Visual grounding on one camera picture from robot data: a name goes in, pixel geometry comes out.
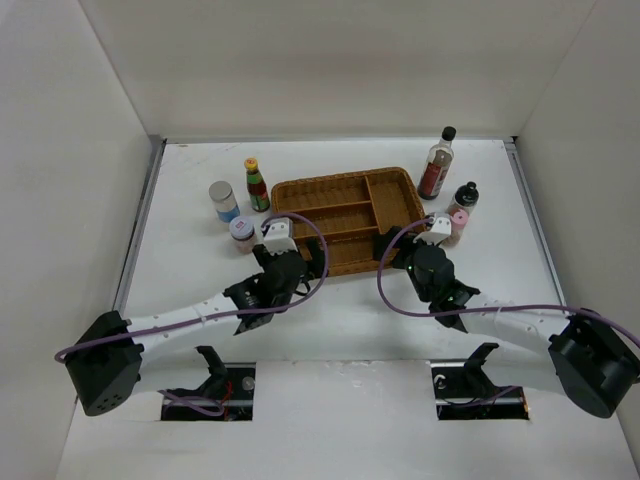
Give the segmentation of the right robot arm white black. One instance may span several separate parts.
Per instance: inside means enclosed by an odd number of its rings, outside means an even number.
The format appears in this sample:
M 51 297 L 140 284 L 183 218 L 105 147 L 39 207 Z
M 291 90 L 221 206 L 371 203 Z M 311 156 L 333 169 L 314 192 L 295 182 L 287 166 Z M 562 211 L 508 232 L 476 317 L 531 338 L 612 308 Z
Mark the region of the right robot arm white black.
M 437 398 L 484 406 L 520 387 L 558 393 L 586 413 L 609 418 L 639 382 L 639 358 L 621 331 L 588 309 L 517 306 L 495 300 L 455 276 L 439 246 L 399 227 L 373 240 L 373 258 L 408 275 L 426 317 L 486 337 L 451 372 L 433 376 Z

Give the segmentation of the silver lid blue label jar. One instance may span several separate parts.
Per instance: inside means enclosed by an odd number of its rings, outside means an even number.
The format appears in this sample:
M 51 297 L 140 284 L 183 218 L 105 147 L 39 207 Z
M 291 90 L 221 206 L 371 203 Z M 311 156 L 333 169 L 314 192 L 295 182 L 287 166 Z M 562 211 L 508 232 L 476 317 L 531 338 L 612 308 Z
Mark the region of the silver lid blue label jar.
M 208 192 L 220 221 L 230 223 L 240 215 L 233 189 L 228 182 L 216 181 L 210 185 Z

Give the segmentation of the red sauce bottle green label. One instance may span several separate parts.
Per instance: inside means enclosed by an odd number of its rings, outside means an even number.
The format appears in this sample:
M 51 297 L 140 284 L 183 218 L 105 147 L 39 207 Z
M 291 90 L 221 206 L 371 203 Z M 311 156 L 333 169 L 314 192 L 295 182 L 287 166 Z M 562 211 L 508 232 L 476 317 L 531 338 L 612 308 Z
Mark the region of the red sauce bottle green label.
M 246 182 L 251 207 L 256 212 L 265 212 L 270 208 L 268 189 L 259 170 L 256 158 L 250 157 L 244 161 Z

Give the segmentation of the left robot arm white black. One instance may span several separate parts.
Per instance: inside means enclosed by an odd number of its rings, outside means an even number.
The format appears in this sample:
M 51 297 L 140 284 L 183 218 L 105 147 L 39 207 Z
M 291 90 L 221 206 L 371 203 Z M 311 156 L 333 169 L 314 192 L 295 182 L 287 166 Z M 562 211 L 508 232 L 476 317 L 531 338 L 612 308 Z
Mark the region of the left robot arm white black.
M 101 314 L 73 346 L 56 356 L 67 369 L 84 413 L 104 415 L 147 391 L 170 399 L 219 395 L 227 373 L 215 343 L 268 325 L 275 315 L 317 291 L 310 287 L 300 292 L 301 286 L 326 279 L 326 242 L 310 239 L 306 247 L 309 259 L 297 248 L 272 253 L 267 245 L 256 246 L 259 273 L 189 307 L 130 319 L 117 311 Z M 155 362 L 182 350 L 194 350 L 205 362 L 192 371 L 190 385 L 171 377 L 168 368 L 152 374 Z

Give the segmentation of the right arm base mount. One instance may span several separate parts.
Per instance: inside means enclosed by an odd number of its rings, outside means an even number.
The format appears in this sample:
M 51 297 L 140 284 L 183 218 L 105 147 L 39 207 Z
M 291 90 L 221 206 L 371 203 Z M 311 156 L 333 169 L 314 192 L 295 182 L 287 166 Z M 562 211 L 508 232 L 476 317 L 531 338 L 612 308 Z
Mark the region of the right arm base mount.
M 441 421 L 525 420 L 528 405 L 521 387 L 496 386 L 483 367 L 497 343 L 481 344 L 468 358 L 430 364 L 435 409 Z

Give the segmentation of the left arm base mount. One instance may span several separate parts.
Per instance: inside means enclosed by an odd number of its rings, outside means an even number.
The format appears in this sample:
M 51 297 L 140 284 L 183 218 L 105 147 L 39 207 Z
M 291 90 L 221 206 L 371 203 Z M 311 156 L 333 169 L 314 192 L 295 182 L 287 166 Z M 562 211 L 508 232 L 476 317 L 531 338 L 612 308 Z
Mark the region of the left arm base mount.
M 239 422 L 253 419 L 255 363 L 224 363 L 211 346 L 196 348 L 206 374 L 195 387 L 168 389 L 161 421 Z

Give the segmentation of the tall dark soy sauce bottle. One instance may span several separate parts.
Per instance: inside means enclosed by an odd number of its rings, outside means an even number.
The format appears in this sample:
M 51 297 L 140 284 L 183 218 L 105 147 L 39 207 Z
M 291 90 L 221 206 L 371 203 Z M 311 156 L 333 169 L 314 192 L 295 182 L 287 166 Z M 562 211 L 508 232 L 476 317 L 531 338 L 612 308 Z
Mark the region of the tall dark soy sauce bottle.
M 454 158 L 452 142 L 457 130 L 446 126 L 437 144 L 429 150 L 422 176 L 417 185 L 418 195 L 425 200 L 435 199 L 442 188 Z

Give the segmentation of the red white lid spice jar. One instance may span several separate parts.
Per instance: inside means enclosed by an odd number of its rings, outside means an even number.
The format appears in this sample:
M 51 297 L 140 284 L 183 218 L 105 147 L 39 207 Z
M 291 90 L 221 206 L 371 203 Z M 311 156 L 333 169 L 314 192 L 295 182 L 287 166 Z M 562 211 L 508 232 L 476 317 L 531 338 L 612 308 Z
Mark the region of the red white lid spice jar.
M 250 254 L 256 245 L 257 237 L 253 221 L 249 217 L 238 216 L 229 223 L 230 235 L 243 254 Z

